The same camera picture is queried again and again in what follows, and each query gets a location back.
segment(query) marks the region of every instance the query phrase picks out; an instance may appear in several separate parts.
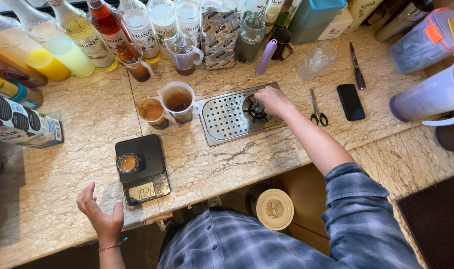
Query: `digital kitchen scale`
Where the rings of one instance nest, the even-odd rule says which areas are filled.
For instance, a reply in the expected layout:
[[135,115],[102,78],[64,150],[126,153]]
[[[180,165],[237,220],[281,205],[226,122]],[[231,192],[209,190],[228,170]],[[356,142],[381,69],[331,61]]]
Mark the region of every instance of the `digital kitchen scale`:
[[115,146],[116,156],[133,153],[140,159],[140,170],[134,173],[119,173],[124,197],[128,206],[157,199],[170,193],[161,139],[150,134]]

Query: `plaid shirt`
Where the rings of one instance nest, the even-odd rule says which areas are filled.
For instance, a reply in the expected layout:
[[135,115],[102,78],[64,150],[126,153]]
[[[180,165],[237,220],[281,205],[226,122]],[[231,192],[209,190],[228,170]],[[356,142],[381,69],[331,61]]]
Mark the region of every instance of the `plaid shirt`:
[[158,268],[422,268],[393,217],[388,191],[359,165],[334,168],[325,183],[330,256],[254,217],[206,210],[175,235]]

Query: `shirt sleeve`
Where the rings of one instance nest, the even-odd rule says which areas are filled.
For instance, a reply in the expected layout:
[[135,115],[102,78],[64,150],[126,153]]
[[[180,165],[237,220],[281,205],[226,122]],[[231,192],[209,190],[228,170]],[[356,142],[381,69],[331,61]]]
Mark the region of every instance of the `shirt sleeve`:
[[393,217],[390,194],[355,163],[325,176],[330,256],[349,268],[422,268]]

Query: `phone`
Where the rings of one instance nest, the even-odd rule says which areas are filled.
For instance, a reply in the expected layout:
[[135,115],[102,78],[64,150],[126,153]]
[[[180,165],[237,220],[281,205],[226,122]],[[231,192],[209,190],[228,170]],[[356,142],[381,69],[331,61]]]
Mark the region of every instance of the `phone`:
[[352,122],[366,117],[365,111],[363,111],[361,106],[360,97],[358,92],[356,92],[355,84],[339,85],[337,91],[347,120]]

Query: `glass of ice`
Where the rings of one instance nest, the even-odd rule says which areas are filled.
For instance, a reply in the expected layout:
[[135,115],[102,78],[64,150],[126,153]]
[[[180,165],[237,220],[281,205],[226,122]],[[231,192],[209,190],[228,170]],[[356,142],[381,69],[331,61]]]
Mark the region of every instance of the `glass of ice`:
[[305,62],[298,67],[298,75],[303,80],[312,80],[325,70],[338,56],[335,46],[328,42],[320,42],[308,55]]

